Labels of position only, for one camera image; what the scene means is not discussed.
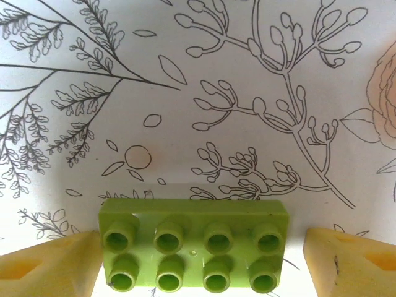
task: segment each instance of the paper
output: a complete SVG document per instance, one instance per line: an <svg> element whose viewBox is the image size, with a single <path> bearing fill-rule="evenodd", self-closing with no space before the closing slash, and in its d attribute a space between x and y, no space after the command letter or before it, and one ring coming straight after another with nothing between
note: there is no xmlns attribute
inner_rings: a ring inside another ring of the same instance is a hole
<svg viewBox="0 0 396 297"><path fill-rule="evenodd" d="M395 10L0 0L0 252L96 229L108 197L280 199L269 296L316 296L310 226L396 243Z"/></svg>

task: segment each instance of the rose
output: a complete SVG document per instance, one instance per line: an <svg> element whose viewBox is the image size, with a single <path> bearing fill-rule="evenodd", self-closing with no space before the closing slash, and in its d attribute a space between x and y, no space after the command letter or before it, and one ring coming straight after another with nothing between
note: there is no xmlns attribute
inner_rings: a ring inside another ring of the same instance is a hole
<svg viewBox="0 0 396 297"><path fill-rule="evenodd" d="M378 60L367 85L367 96L382 144L396 149L396 42Z"/></svg>

